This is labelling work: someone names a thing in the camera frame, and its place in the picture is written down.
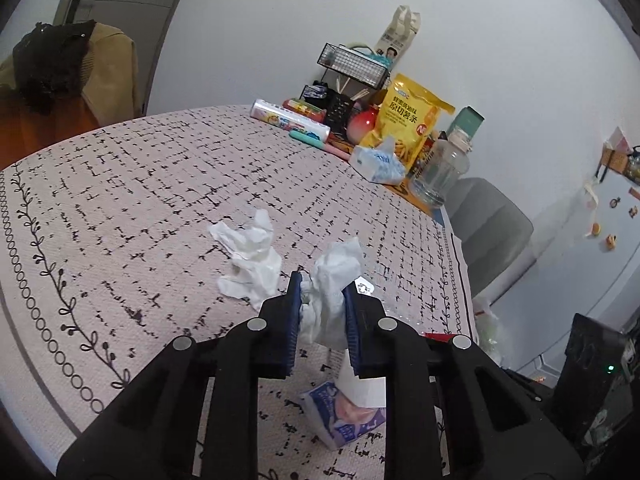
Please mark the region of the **purple tissue packet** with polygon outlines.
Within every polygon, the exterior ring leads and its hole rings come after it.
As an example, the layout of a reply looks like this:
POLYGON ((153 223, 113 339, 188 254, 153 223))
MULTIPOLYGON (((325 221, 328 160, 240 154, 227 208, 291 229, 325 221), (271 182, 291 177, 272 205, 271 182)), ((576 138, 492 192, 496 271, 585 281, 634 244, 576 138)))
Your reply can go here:
POLYGON ((359 378, 345 351, 340 372, 300 395, 312 431, 332 451, 386 423, 386 379, 359 378))

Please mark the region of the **blue white tissue pack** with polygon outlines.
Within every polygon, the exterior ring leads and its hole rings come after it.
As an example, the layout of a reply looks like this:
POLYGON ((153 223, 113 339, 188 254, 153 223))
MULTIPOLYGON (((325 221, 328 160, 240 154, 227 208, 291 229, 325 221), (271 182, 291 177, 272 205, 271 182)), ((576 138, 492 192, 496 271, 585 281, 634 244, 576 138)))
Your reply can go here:
POLYGON ((405 179, 406 168, 395 153, 395 139, 392 136, 386 136, 376 148, 356 146, 348 162, 371 183, 398 185, 405 179))

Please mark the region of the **teal pen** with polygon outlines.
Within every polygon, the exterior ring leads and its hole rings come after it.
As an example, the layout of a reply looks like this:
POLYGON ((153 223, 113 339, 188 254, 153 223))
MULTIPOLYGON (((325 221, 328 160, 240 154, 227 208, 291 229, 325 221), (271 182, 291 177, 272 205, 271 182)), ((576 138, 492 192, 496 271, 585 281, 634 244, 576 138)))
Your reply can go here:
POLYGON ((305 144, 308 144, 310 146, 313 146, 314 148, 318 148, 319 150, 323 150, 324 149, 324 143, 321 140, 318 140, 316 138, 314 138, 313 136, 310 136, 309 134, 306 133, 302 133, 296 130, 292 130, 288 133, 288 135, 294 139, 297 140, 299 142, 303 142, 305 144))

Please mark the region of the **white refrigerator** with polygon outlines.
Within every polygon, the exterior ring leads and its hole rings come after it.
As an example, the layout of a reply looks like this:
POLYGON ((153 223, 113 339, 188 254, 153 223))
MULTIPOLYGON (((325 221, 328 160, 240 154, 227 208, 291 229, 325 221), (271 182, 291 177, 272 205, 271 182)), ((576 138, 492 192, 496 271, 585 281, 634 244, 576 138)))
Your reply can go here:
POLYGON ((492 305, 512 370, 559 374, 574 315, 624 330, 639 311, 639 188, 612 172, 492 305))

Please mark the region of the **black garment on chair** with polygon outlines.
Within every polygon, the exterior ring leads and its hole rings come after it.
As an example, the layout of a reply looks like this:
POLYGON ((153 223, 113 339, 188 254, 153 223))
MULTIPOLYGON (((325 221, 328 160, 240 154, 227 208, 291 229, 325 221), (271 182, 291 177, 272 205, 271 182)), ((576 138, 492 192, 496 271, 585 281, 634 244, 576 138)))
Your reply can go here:
POLYGON ((82 63, 95 27, 93 20, 39 22, 13 48, 16 90, 32 112, 49 115, 58 100, 80 96, 82 63))

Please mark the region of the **white tissue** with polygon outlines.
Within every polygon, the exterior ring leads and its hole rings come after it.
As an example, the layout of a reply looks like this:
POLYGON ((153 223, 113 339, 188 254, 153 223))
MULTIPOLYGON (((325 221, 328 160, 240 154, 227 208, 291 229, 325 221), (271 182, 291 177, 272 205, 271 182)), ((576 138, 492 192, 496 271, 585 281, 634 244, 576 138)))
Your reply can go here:
POLYGON ((232 230, 219 221, 208 227, 214 241, 224 248, 232 272, 218 278, 219 291, 227 297, 247 300, 259 312, 262 303, 278 289, 282 257, 272 247, 274 231, 268 211, 256 209, 252 221, 232 230))
POLYGON ((298 339, 332 350, 347 348, 343 290, 359 278, 363 251, 358 237, 334 242, 316 260, 309 278, 300 285, 302 306, 298 339))

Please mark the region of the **pink pen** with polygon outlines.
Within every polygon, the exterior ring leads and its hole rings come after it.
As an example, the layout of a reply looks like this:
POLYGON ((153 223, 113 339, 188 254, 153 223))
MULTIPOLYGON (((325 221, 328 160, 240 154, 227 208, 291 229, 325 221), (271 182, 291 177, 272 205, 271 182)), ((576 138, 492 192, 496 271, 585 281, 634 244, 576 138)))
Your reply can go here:
POLYGON ((334 155, 334 156, 336 156, 336 157, 338 157, 340 159, 346 160, 346 162, 348 162, 349 159, 350 159, 350 154, 349 153, 344 152, 344 151, 340 150, 339 148, 336 148, 335 146, 333 146, 333 145, 331 145, 329 143, 323 144, 321 148, 322 148, 323 151, 325 151, 327 153, 330 153, 330 154, 332 154, 332 155, 334 155))

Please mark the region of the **clear plastic jar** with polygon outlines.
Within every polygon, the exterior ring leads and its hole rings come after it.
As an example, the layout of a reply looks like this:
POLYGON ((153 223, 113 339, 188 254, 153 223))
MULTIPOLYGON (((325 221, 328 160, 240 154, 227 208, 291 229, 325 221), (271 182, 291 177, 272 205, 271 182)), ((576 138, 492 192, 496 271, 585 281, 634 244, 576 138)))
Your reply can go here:
POLYGON ((437 140, 423 166, 410 178, 409 191, 421 203, 432 209, 440 208, 448 192, 470 168, 469 135, 459 127, 437 140))

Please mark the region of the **teal green box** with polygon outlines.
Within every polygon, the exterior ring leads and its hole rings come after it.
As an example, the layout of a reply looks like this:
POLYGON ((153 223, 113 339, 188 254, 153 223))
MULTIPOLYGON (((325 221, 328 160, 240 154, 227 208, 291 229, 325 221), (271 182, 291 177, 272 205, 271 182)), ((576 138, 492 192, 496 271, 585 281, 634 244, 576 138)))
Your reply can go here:
POLYGON ((446 131, 446 135, 450 136, 450 133, 456 129, 463 131, 470 139, 475 136, 477 130, 480 128, 485 118, 479 112, 474 110, 473 107, 466 106, 457 114, 454 120, 446 131))

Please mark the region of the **tan jacket on chair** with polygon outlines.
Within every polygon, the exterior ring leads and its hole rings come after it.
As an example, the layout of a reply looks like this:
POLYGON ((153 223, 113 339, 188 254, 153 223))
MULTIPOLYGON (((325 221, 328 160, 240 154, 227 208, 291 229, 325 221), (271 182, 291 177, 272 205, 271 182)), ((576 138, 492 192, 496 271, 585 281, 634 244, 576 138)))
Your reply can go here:
MULTIPOLYGON (((82 83, 80 96, 60 99, 54 107, 81 99, 100 126, 139 117, 141 105, 134 40, 116 27, 96 22, 89 51, 82 63, 82 83)), ((12 53, 1 62, 1 95, 17 98, 25 104, 16 90, 12 53)))

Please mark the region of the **grey upholstered chair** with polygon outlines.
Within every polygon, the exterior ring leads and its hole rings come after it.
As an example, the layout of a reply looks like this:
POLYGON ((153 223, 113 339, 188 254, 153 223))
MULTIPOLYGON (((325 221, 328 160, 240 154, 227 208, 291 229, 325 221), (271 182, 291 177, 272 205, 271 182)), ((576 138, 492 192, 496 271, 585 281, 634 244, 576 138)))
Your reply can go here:
POLYGON ((533 223, 495 185, 482 178, 460 179, 446 197, 449 221, 461 240, 471 295, 476 297, 521 255, 533 223))

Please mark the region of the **patterned pink tablecloth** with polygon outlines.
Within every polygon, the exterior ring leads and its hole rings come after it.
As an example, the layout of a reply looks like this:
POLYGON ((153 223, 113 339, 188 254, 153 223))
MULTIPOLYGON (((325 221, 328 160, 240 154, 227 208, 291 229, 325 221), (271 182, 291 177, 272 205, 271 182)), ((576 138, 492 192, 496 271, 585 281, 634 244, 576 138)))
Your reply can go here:
POLYGON ((217 282, 209 227, 268 212, 279 281, 359 240, 363 277, 420 332, 473 335, 448 229, 244 106, 143 117, 55 144, 1 174, 1 401, 47 470, 178 336, 254 314, 217 282))

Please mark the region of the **peach shaped ornament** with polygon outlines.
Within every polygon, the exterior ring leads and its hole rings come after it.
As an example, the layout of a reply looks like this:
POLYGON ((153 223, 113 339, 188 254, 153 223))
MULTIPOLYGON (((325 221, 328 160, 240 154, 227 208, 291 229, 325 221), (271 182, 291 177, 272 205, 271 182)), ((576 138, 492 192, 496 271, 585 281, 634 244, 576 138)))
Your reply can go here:
POLYGON ((359 144, 368 132, 374 129, 378 119, 378 106, 373 105, 352 116, 346 128, 346 136, 351 144, 359 144))

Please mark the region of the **red snack tube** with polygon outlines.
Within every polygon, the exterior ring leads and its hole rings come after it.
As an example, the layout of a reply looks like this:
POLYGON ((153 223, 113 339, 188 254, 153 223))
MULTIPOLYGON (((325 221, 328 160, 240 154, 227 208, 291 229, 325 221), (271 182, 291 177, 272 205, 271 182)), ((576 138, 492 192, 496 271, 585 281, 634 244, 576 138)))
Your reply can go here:
POLYGON ((323 122, 326 117, 326 110, 304 100, 288 99, 282 103, 282 106, 291 112, 308 117, 315 122, 323 122))

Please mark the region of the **white trash bag roll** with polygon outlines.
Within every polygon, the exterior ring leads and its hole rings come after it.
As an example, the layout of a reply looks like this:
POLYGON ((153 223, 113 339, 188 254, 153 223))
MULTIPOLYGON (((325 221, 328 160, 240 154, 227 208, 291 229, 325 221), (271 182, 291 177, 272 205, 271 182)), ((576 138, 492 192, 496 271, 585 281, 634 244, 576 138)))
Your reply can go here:
POLYGON ((285 131, 295 130, 305 133, 321 142, 326 142, 330 134, 330 128, 327 125, 261 99, 253 103, 250 108, 250 117, 285 131))

